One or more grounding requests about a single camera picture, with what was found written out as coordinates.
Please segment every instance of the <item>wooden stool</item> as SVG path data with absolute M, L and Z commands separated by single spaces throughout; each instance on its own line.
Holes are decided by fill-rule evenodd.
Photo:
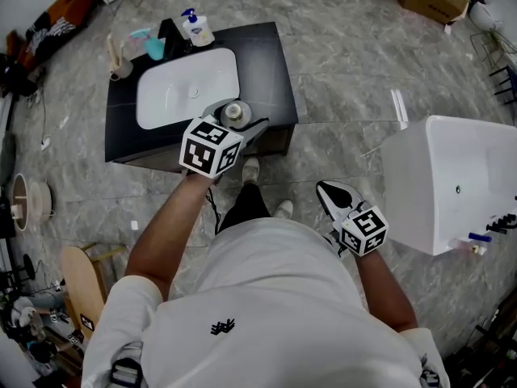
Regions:
M 100 262 L 126 250 L 125 247 L 119 247 L 90 258 L 86 251 L 94 245 L 93 242 L 82 248 L 66 246 L 61 252 L 61 270 L 73 307 L 73 312 L 69 314 L 70 317 L 75 317 L 73 323 L 79 324 L 82 333 L 88 339 L 97 326 L 107 297 Z

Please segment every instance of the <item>soap dispenser bottle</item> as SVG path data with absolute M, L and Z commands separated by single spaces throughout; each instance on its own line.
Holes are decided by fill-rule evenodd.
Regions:
M 183 22 L 183 28 L 194 46 L 206 46 L 216 39 L 208 26 L 206 16 L 196 16 L 194 9 L 185 10 L 182 16 L 188 16 L 188 19 Z

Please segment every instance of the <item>tile floor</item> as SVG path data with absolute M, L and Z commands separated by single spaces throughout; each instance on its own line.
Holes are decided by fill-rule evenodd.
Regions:
M 470 45 L 476 29 L 468 20 L 447 36 L 440 25 L 401 9 L 395 0 L 144 0 L 137 9 L 125 2 L 115 17 L 103 7 L 48 64 L 46 122 L 42 103 L 27 109 L 24 101 L 12 120 L 16 172 L 47 180 L 56 210 L 50 221 L 12 240 L 17 257 L 28 253 L 35 264 L 44 262 L 34 289 L 61 278 L 65 244 L 95 241 L 98 252 L 118 243 L 131 249 L 180 181 L 179 175 L 104 162 L 109 79 L 104 42 L 108 32 L 118 40 L 141 27 L 156 31 L 164 17 L 177 19 L 190 6 L 208 15 L 215 30 L 276 21 L 300 124 L 287 157 L 261 159 L 259 182 L 269 209 L 288 197 L 295 203 L 294 219 L 323 234 L 330 223 L 314 192 L 319 179 L 342 179 L 384 207 L 378 147 L 399 129 L 391 89 L 401 90 L 410 121 L 438 114 L 511 124 L 511 113 L 491 95 L 487 70 Z M 52 144 L 42 153 L 43 125 Z M 222 213 L 237 194 L 239 171 L 232 169 L 215 188 Z M 131 221 L 138 221 L 138 231 L 131 230 Z M 175 297 L 189 293 L 214 222 L 207 204 L 174 281 Z M 516 242 L 516 234 L 496 236 L 483 257 L 451 251 L 432 259 L 392 242 L 382 252 L 420 323 L 447 355 L 515 286 Z M 111 282 L 123 274 L 127 258 L 106 263 Z M 344 263 L 357 280 L 351 256 Z

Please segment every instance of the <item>white rectangular sink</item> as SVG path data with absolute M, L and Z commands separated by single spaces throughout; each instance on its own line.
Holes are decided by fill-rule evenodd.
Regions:
M 240 93 L 235 54 L 216 48 L 180 57 L 142 74 L 137 122 L 143 129 L 191 120 L 214 112 Z
M 517 129 L 429 116 L 381 147 L 389 237 L 438 255 L 517 208 Z

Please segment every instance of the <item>fiducial marker cube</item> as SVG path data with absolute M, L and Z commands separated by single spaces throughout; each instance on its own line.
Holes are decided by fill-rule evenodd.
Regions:
M 333 227 L 339 232 L 340 243 L 362 257 L 384 244 L 389 225 L 375 206 L 352 218 L 336 220 Z
M 190 170 L 216 178 L 237 160 L 243 137 L 212 122 L 194 118 L 183 134 L 179 163 Z

